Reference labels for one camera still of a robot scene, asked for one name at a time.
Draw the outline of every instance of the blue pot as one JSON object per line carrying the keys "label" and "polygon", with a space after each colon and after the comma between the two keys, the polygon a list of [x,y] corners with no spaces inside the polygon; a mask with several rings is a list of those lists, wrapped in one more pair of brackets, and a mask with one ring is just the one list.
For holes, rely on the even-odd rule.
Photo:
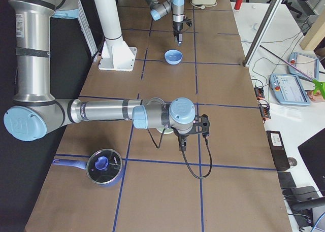
{"label": "blue pot", "polygon": [[124,173],[122,158],[113,149],[99,150],[87,162],[56,158],[52,164],[72,166],[86,170],[89,179],[102,187],[115,185]]}

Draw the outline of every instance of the white base bracket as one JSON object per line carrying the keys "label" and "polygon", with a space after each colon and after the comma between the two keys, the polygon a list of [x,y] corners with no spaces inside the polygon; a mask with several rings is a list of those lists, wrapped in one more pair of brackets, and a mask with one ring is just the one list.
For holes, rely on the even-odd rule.
{"label": "white base bracket", "polygon": [[120,45],[114,45],[111,48],[112,55],[110,55],[108,46],[104,42],[102,51],[102,60],[99,64],[100,70],[107,71],[132,71],[136,55],[137,48],[129,47],[125,41]]}

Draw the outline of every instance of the table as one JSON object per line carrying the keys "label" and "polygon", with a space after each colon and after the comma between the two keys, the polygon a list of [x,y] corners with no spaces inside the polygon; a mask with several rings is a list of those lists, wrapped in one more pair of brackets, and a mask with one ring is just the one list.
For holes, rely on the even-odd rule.
{"label": "table", "polygon": [[[52,166],[27,232],[290,231],[249,72],[240,64],[244,53],[230,1],[203,11],[189,1],[185,13],[193,27],[179,48],[183,61],[170,66],[164,61],[164,52],[176,47],[170,17],[153,22],[144,1],[120,0],[123,38],[138,48],[134,70],[105,72],[94,63],[80,99],[188,97],[211,122],[211,175],[190,175],[174,135],[156,150],[146,130],[130,121],[70,125],[56,157],[87,160],[112,148],[123,158],[124,176],[102,188],[83,170]],[[155,139],[159,135],[153,130]],[[188,138],[186,155],[194,172],[207,172],[202,138]]]}
{"label": "table", "polygon": [[[250,46],[250,43],[247,42],[252,42],[268,6],[269,5],[267,4],[243,3],[240,11],[234,11],[236,24],[245,54],[248,52]],[[295,52],[301,52],[315,57],[314,52],[303,51],[299,46],[299,43],[296,45],[296,42],[300,42],[302,38],[303,34],[300,32],[300,28],[296,24],[286,5],[280,5],[270,27],[267,30],[267,33],[265,34],[263,39],[264,43],[262,43],[262,45],[286,60],[293,51],[294,47]],[[263,57],[271,60],[274,63],[278,63],[279,60],[262,48],[260,48],[254,56],[251,65],[249,66],[250,74],[261,80],[264,85],[266,85],[266,79],[264,77],[266,77],[268,80],[269,75],[272,72],[287,74],[288,71],[286,65],[279,65],[273,71],[275,65],[269,62],[267,59],[261,59]],[[320,81],[325,81],[325,76],[323,74],[320,74],[319,77]],[[305,89],[313,89],[312,83],[306,81],[302,81],[302,83]],[[280,131],[287,156],[294,157],[297,160],[298,165],[289,170],[297,187],[311,185],[318,190],[299,154],[298,146],[325,127],[325,118],[323,117],[325,103],[311,103],[311,105],[308,107],[283,106],[277,102],[272,93],[269,94],[268,87],[264,87],[264,90],[265,96],[270,103],[272,118],[271,120],[267,120],[265,122],[265,130]],[[292,217],[290,217],[290,221],[294,231],[298,231],[296,221]]]}

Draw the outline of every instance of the brown table surface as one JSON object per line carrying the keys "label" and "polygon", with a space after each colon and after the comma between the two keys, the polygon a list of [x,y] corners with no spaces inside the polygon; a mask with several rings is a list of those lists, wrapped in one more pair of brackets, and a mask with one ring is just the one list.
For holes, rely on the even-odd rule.
{"label": "brown table surface", "polygon": [[[132,72],[100,71],[94,63],[81,100],[161,97],[191,99],[211,122],[211,175],[195,179],[178,141],[165,135],[156,149],[131,121],[69,125],[58,158],[87,161],[112,148],[124,159],[115,186],[92,183],[84,170],[52,166],[26,231],[291,231],[263,122],[229,0],[200,10],[185,0],[193,27],[184,33],[178,65],[164,61],[176,49],[171,15],[152,22],[143,0],[119,0],[123,38],[138,53]],[[152,130],[154,138],[160,133]],[[187,159],[205,174],[204,141],[190,136]]]}

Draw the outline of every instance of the small bowl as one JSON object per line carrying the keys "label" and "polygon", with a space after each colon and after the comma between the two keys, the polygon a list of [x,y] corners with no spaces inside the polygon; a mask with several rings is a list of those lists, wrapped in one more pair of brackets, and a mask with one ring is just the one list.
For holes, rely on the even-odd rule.
{"label": "small bowl", "polygon": [[183,54],[175,49],[168,50],[165,53],[165,60],[169,64],[178,64],[183,58]]}

